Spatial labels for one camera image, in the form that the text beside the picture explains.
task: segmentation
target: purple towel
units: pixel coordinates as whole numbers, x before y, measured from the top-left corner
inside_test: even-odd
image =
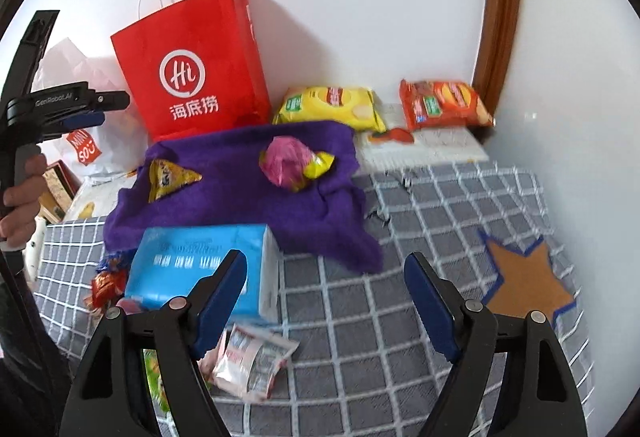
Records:
[[[277,135],[335,155],[334,166],[298,193],[274,186],[258,158]],[[202,181],[148,204],[153,159],[195,170]],[[109,252],[133,249],[152,226],[267,224],[285,253],[323,255],[352,271],[377,273],[382,252],[363,227],[364,192],[351,180],[357,169],[353,130],[334,121],[252,126],[158,142],[146,152],[132,189],[120,191],[104,225],[104,244]]]

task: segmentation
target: blue tissue box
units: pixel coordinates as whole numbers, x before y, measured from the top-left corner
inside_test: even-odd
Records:
[[[125,296],[158,309],[174,296],[187,296],[231,249],[246,256],[247,278],[229,321],[277,323],[282,253],[265,225],[148,228],[131,263]]]

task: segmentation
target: gray checkered blanket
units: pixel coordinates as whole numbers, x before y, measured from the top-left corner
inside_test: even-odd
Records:
[[[260,405],[214,390],[231,433],[244,436],[412,436],[427,419],[450,364],[437,354],[402,278],[402,262],[422,251],[465,298],[480,299],[496,273],[478,236],[482,228],[521,250],[543,235],[553,271],[577,299],[556,332],[585,416],[591,415],[593,360],[574,266],[554,238],[536,177],[495,163],[414,168],[357,178],[367,195],[367,229],[380,241],[384,270],[355,276],[335,261],[286,258],[280,269],[281,324],[300,341]],[[36,301],[49,334],[77,363],[92,333],[82,305],[104,251],[104,218],[47,228]],[[505,355],[494,358],[471,435],[485,436],[497,402]],[[175,434],[159,414],[163,434]]]

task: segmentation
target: hi logo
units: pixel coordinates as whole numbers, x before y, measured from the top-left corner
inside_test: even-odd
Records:
[[[195,96],[201,91],[204,78],[204,63],[185,49],[169,52],[160,64],[160,82],[175,97],[186,99]]]

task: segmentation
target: blue gripper pad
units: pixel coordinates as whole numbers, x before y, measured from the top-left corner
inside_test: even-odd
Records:
[[[220,281],[220,285],[198,316],[198,338],[190,347],[191,357],[194,359],[202,359],[207,351],[218,344],[220,335],[244,287],[246,270],[246,257],[243,253],[238,253]]]
[[[454,363],[460,357],[460,348],[454,338],[453,318],[414,255],[404,260],[404,282],[433,348]]]
[[[69,117],[62,122],[65,128],[68,128],[70,131],[99,126],[102,123],[104,123],[104,112],[81,113]]]

